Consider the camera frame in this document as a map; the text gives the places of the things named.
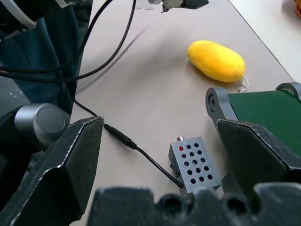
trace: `beige tabletop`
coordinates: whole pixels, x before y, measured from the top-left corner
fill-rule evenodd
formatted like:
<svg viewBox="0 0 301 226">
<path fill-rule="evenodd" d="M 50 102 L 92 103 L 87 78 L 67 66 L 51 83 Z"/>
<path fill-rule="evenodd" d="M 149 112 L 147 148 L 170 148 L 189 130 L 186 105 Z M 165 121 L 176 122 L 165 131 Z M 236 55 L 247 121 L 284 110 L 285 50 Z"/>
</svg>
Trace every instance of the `beige tabletop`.
<svg viewBox="0 0 301 226">
<path fill-rule="evenodd" d="M 93 14 L 103 4 L 94 0 Z M 246 62 L 248 92 L 274 90 L 293 80 L 227 0 L 211 0 L 197 9 L 135 11 L 133 23 L 112 67 L 78 84 L 76 98 L 105 122 L 121 130 L 170 173 L 169 145 L 177 137 L 199 137 L 221 178 L 229 167 L 225 152 L 207 115 L 205 94 L 223 86 L 236 92 L 235 84 L 205 77 L 187 58 L 188 46 L 212 40 L 238 52 Z M 127 24 L 130 0 L 114 0 L 97 22 L 86 46 L 81 73 L 97 68 L 115 50 Z M 74 106 L 71 120 L 90 115 Z M 95 189 L 107 186 L 144 186 L 155 200 L 179 189 L 137 151 L 125 148 L 103 132 Z"/>
<path fill-rule="evenodd" d="M 296 82 L 301 83 L 301 19 L 294 0 L 230 0 Z"/>
</svg>

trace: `floor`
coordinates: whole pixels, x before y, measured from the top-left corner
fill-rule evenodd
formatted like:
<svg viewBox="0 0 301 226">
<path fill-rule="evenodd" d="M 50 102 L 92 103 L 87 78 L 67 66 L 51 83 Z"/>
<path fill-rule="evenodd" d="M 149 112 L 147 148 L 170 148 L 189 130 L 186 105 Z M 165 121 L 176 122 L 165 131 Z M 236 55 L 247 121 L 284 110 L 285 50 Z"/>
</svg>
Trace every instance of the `floor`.
<svg viewBox="0 0 301 226">
<path fill-rule="evenodd" d="M 275 58 L 301 83 L 301 19 L 294 0 L 230 0 Z"/>
</svg>

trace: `bolt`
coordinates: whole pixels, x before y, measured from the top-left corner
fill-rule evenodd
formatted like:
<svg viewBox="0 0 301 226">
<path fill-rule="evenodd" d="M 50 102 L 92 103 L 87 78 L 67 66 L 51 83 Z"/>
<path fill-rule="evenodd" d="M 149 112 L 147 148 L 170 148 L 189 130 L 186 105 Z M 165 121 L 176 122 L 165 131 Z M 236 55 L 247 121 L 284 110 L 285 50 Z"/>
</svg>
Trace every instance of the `bolt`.
<svg viewBox="0 0 301 226">
<path fill-rule="evenodd" d="M 185 137 L 178 137 L 177 138 L 177 141 L 183 141 L 183 140 L 185 140 Z"/>
</svg>

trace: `green conveyor belt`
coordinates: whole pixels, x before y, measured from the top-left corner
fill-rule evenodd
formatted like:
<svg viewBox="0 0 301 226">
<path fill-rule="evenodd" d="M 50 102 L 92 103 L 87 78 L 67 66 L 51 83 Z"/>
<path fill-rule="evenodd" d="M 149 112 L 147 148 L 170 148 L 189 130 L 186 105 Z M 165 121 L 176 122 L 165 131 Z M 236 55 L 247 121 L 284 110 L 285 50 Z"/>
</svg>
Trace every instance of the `green conveyor belt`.
<svg viewBox="0 0 301 226">
<path fill-rule="evenodd" d="M 301 104 L 287 91 L 229 94 L 240 121 L 266 127 L 301 157 Z"/>
</svg>

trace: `gray metal bracket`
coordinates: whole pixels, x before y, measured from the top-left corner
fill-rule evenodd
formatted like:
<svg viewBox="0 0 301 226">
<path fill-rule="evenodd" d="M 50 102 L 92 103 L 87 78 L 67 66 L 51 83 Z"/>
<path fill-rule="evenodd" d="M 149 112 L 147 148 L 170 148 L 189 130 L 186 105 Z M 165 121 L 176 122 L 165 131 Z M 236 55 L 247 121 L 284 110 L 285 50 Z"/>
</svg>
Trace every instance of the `gray metal bracket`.
<svg viewBox="0 0 301 226">
<path fill-rule="evenodd" d="M 301 84 L 298 82 L 282 83 L 276 90 L 286 90 L 290 92 L 301 103 Z"/>
<path fill-rule="evenodd" d="M 238 120 L 230 104 L 227 90 L 221 87 L 207 90 L 206 110 L 215 125 L 219 119 Z"/>
</svg>

